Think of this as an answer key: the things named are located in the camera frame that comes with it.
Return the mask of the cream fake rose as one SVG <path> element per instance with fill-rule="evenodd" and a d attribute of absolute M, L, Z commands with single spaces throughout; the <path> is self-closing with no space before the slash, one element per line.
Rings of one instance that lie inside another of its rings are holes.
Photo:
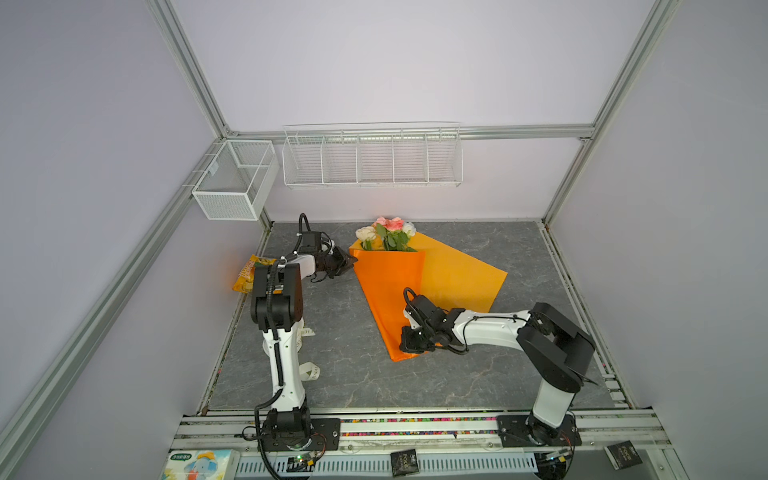
<path fill-rule="evenodd" d="M 362 227 L 356 230 L 356 237 L 363 250 L 371 251 L 378 238 L 377 230 L 374 226 Z"/>

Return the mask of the dark pink fake rose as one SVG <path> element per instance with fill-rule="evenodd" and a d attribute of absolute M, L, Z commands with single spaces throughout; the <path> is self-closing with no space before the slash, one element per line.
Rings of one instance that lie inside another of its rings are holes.
<path fill-rule="evenodd" d="M 384 228 L 386 229 L 385 247 L 389 251 L 405 251 L 408 243 L 408 235 L 403 230 L 405 222 L 400 217 L 389 219 Z"/>

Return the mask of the white fake rose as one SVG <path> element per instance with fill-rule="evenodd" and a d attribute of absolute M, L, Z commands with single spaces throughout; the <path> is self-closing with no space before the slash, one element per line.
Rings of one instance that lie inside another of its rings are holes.
<path fill-rule="evenodd" d="M 410 246 L 411 239 L 416 235 L 417 230 L 413 223 L 405 222 L 402 227 L 402 246 L 404 251 L 413 252 L 414 249 Z"/>

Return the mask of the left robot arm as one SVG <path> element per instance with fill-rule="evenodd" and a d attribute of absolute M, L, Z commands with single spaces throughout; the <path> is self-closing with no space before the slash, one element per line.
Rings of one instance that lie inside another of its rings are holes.
<path fill-rule="evenodd" d="M 292 252 L 254 270 L 250 313 L 269 357 L 272 394 L 255 408 L 257 438 L 271 449 L 297 450 L 312 442 L 313 427 L 301 379 L 299 343 L 304 328 L 302 281 L 320 271 L 335 278 L 356 260 L 333 245 Z"/>

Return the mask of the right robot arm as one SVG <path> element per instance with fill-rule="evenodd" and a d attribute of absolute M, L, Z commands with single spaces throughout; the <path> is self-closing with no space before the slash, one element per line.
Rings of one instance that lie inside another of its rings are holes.
<path fill-rule="evenodd" d="M 596 350 L 593 337 L 548 303 L 527 311 L 479 313 L 462 308 L 445 311 L 427 297 L 405 299 L 400 350 L 425 353 L 437 349 L 467 354 L 474 345 L 520 350 L 541 376 L 533 407 L 527 414 L 497 417 L 504 447 L 569 447 L 582 440 L 574 397 L 589 381 L 587 370 Z"/>

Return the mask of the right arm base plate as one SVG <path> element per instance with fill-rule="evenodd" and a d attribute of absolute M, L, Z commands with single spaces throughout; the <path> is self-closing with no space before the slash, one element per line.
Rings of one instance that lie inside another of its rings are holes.
<path fill-rule="evenodd" d="M 532 414 L 497 417 L 497 431 L 503 447 L 577 447 L 582 439 L 576 417 L 568 412 L 559 427 L 551 427 Z"/>

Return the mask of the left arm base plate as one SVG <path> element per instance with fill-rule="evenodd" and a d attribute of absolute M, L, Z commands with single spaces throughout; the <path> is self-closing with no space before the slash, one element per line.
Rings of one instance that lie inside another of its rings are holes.
<path fill-rule="evenodd" d="M 311 418 L 290 426 L 265 420 L 258 437 L 266 452 L 336 451 L 340 438 L 339 418 Z"/>

